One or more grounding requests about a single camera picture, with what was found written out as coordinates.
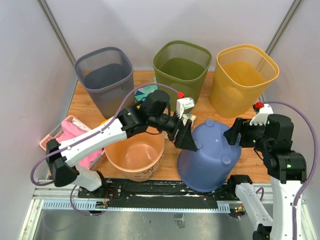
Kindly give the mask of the blue plastic bucket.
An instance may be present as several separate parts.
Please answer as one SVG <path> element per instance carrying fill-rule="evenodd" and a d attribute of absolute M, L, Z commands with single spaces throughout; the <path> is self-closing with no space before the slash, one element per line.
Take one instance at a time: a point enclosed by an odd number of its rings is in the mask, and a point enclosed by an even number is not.
<path fill-rule="evenodd" d="M 239 135 L 235 145 L 229 145 L 224 132 L 230 127 L 212 119 L 192 131 L 197 151 L 182 150 L 177 170 L 186 186 L 197 192 L 212 192 L 220 188 L 239 161 L 242 148 Z"/>

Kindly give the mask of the peach capybara plastic bucket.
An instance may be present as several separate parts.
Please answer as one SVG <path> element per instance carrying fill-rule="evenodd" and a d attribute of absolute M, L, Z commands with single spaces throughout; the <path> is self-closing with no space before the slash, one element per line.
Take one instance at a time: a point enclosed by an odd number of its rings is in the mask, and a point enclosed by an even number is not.
<path fill-rule="evenodd" d="M 158 171 L 165 148 L 165 136 L 156 128 L 105 147 L 109 162 L 134 182 L 144 182 Z"/>

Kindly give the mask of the green slatted waste basket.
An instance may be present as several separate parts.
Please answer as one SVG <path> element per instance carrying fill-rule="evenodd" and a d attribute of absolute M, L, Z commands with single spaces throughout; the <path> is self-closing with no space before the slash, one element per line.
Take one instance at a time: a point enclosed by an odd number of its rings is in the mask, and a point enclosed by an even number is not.
<path fill-rule="evenodd" d="M 154 56 L 153 69 L 157 83 L 182 92 L 197 102 L 211 63 L 212 55 L 206 48 L 174 40 Z"/>

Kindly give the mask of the grey slatted waste basket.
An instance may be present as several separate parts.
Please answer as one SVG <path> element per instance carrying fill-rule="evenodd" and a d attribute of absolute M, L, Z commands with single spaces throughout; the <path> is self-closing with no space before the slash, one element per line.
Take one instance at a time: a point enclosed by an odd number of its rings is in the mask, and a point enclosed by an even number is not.
<path fill-rule="evenodd" d="M 133 65 L 114 46 L 85 54 L 75 62 L 74 70 L 105 119 L 115 115 L 126 95 L 134 89 Z"/>

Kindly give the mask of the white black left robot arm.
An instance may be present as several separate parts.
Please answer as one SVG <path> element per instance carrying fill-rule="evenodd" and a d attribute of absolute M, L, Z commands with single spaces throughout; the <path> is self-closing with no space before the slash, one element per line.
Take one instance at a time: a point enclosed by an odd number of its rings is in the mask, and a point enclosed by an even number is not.
<path fill-rule="evenodd" d="M 78 137 L 46 144 L 46 162 L 55 187 L 75 184 L 84 187 L 96 198 L 107 193 L 107 182 L 99 171 L 89 170 L 79 162 L 97 150 L 116 142 L 142 134 L 149 127 L 167 132 L 169 140 L 181 150 L 197 151 L 192 137 L 192 121 L 183 122 L 183 114 L 195 106 L 191 97 L 177 100 L 176 112 L 165 114 L 170 107 L 170 96 L 163 90 L 155 90 L 144 101 L 138 101 L 100 125 Z"/>

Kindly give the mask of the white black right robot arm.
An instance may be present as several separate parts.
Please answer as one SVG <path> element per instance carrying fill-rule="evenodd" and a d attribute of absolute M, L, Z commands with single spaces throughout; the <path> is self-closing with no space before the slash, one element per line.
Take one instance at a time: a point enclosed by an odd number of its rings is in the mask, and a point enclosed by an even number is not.
<path fill-rule="evenodd" d="M 305 158 L 291 149 L 294 124 L 281 114 L 270 114 L 262 124 L 236 118 L 224 132 L 229 145 L 253 148 L 261 153 L 272 187 L 273 215 L 269 216 L 248 175 L 231 175 L 226 193 L 240 200 L 253 225 L 254 240 L 300 240 L 301 199 L 299 190 L 307 180 Z"/>

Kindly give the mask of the white cartoon print cloth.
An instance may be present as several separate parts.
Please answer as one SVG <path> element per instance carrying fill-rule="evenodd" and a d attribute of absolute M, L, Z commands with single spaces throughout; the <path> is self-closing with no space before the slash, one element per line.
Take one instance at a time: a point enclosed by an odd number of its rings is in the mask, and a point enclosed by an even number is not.
<path fill-rule="evenodd" d="M 191 122 L 192 122 L 192 123 L 191 123 L 191 126 L 193 126 L 196 118 L 197 118 L 197 117 L 196 117 L 195 115 L 191 114 L 191 113 L 185 113 L 185 114 L 183 114 L 183 116 L 182 116 L 182 122 L 183 122 L 184 125 L 186 125 L 187 121 L 188 121 L 188 120 L 191 120 Z M 168 140 L 168 139 L 169 139 L 167 132 L 164 132 L 163 135 L 164 135 L 164 139 L 165 139 L 165 140 Z"/>

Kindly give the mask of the teal white patterned cloth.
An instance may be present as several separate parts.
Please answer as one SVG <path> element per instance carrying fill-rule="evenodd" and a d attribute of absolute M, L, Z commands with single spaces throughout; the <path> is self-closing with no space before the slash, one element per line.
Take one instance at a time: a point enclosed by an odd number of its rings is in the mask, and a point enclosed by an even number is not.
<path fill-rule="evenodd" d="M 135 100 L 138 101 L 145 101 L 148 94 L 153 93 L 158 89 L 157 85 L 148 85 L 145 87 L 140 87 L 134 94 Z"/>

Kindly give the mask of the yellow slatted waste basket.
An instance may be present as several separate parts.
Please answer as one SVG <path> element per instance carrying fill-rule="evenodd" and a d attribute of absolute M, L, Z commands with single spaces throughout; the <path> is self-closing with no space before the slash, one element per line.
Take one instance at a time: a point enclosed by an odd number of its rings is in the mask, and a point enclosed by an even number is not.
<path fill-rule="evenodd" d="M 255 45 L 240 44 L 224 49 L 216 56 L 210 103 L 223 118 L 242 115 L 279 73 L 276 62 Z"/>

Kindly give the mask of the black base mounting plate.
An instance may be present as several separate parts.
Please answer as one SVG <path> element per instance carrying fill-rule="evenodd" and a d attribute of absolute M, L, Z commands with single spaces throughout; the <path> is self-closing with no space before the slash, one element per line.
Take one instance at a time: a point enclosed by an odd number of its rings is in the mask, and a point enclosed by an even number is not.
<path fill-rule="evenodd" d="M 97 199 L 97 207 L 119 211 L 155 212 L 229 212 L 229 203 L 239 199 L 224 183 L 217 190 L 199 192 L 179 180 L 147 180 L 136 182 L 125 178 L 106 180 L 106 191 L 98 196 L 80 187 L 77 197 Z"/>

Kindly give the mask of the pink cloth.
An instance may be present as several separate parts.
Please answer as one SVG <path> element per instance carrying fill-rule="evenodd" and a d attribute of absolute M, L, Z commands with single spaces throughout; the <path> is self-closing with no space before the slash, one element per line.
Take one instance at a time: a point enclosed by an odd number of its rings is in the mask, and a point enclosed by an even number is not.
<path fill-rule="evenodd" d="M 82 128 L 78 127 L 77 125 L 75 125 L 74 122 L 69 122 L 66 120 L 61 122 L 61 127 L 62 127 L 63 133 L 60 137 L 57 138 L 57 141 L 59 143 L 73 139 L 73 138 L 78 137 L 80 135 L 83 135 L 84 133 L 87 132 L 87 130 L 82 129 Z M 103 152 L 103 149 L 99 149 L 96 152 L 86 156 L 78 164 L 80 166 L 83 166 L 83 167 L 89 169 L 91 167 L 91 165 L 93 164 L 93 162 L 99 157 L 99 155 L 101 155 L 102 152 Z"/>

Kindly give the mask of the aluminium frame rail right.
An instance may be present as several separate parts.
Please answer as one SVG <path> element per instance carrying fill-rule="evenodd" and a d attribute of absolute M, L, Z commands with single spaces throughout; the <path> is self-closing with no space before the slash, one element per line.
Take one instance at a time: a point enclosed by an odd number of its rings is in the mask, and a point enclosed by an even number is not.
<path fill-rule="evenodd" d="M 281 42 L 282 37 L 286 33 L 287 28 L 291 24 L 292 20 L 296 16 L 297 12 L 301 8 L 305 1 L 304 0 L 293 0 L 286 14 L 284 15 L 281 23 L 275 31 L 269 45 L 267 46 L 265 53 L 270 57 L 274 57 L 276 50 L 279 50 L 278 45 Z"/>

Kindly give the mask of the aluminium frame rail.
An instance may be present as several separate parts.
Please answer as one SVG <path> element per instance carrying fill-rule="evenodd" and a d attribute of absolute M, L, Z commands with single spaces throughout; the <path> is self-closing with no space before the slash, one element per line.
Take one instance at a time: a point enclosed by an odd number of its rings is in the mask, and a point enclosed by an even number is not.
<path fill-rule="evenodd" d="M 72 66 L 74 66 L 76 59 L 56 21 L 56 18 L 54 17 L 49 4 L 46 0 L 36 0 L 40 9 L 42 10 L 45 18 L 47 19 L 52 31 L 54 32 L 59 44 L 62 47 L 62 50 L 64 51 L 66 57 L 68 58 L 69 62 Z"/>
<path fill-rule="evenodd" d="M 293 0 L 286 14 L 284 15 L 281 23 L 275 31 L 269 45 L 267 46 L 265 53 L 270 57 L 274 57 L 276 50 L 279 50 L 278 45 L 281 42 L 282 37 L 286 33 L 287 28 L 291 24 L 292 20 L 296 16 L 297 12 L 301 8 L 305 1 L 304 0 Z"/>

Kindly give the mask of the aluminium frame rail left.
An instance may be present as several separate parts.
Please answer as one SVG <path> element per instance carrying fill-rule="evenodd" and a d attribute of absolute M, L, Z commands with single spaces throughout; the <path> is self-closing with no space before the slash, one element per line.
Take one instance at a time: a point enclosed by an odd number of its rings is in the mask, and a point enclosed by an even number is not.
<path fill-rule="evenodd" d="M 42 10 L 45 18 L 47 19 L 52 31 L 54 32 L 59 44 L 62 47 L 62 50 L 64 51 L 66 57 L 68 58 L 69 62 L 72 66 L 74 66 L 76 59 L 56 21 L 56 18 L 54 17 L 49 4 L 46 0 L 36 0 L 40 9 Z"/>

